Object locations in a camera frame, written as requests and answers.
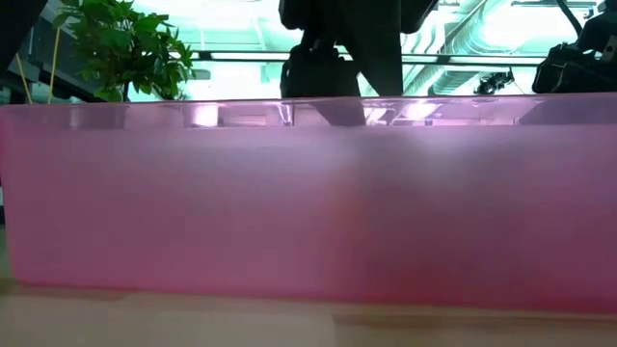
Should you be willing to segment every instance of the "table surface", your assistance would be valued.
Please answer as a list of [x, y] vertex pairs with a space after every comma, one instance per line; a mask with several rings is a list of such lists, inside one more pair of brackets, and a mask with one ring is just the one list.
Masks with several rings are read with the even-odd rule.
[[3, 346], [617, 345], [613, 316], [20, 287], [8, 277], [0, 240]]

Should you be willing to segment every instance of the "ceiling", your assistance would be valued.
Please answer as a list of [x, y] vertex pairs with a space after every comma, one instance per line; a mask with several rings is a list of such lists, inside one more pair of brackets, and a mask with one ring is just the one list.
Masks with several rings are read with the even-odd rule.
[[[457, 27], [480, 3], [486, 2], [467, 24]], [[442, 0], [422, 29], [402, 36], [403, 53], [437, 53], [442, 46], [452, 54], [546, 55], [562, 41], [574, 41], [576, 34], [552, 0], [534, 5], [513, 6], [513, 0]], [[576, 9], [583, 21], [588, 9]], [[286, 30], [279, 21], [279, 0], [135, 0], [135, 8], [146, 13], [167, 13], [180, 29], [180, 37], [195, 49], [229, 51], [287, 51], [297, 44], [299, 31]], [[58, 0], [50, 0], [43, 15], [53, 16]], [[192, 99], [237, 99], [280, 97], [281, 63], [198, 63], [211, 71], [209, 80], [190, 81], [183, 86]], [[488, 67], [404, 66], [406, 94], [426, 95], [430, 87], [440, 93], [469, 94]], [[516, 84], [502, 93], [531, 93], [535, 68], [513, 68]], [[361, 91], [374, 91], [360, 76]], [[132, 100], [152, 100], [131, 95]]]

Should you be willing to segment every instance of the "translucent pink box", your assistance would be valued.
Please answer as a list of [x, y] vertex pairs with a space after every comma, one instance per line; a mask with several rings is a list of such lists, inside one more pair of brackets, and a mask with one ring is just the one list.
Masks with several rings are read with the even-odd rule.
[[[1, 107], [13, 274], [617, 312], [615, 110], [617, 94]], [[368, 126], [330, 125], [358, 112]]]

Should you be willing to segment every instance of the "potted plant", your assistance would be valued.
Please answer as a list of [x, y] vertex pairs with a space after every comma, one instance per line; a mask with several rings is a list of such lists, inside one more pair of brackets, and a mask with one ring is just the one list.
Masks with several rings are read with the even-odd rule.
[[172, 30], [168, 15], [138, 13], [132, 1], [61, 1], [54, 26], [68, 22], [75, 36], [74, 54], [85, 62], [82, 77], [102, 84], [96, 96], [128, 101], [132, 85], [138, 93], [182, 98], [178, 83], [195, 77], [193, 51], [178, 39], [179, 31]]

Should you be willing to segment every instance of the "pink plastic container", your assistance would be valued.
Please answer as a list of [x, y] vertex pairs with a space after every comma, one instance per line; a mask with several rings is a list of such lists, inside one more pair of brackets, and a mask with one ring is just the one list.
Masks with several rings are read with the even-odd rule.
[[[329, 126], [314, 106], [335, 103], [375, 126]], [[615, 94], [2, 107], [13, 273], [617, 312], [616, 109]]]

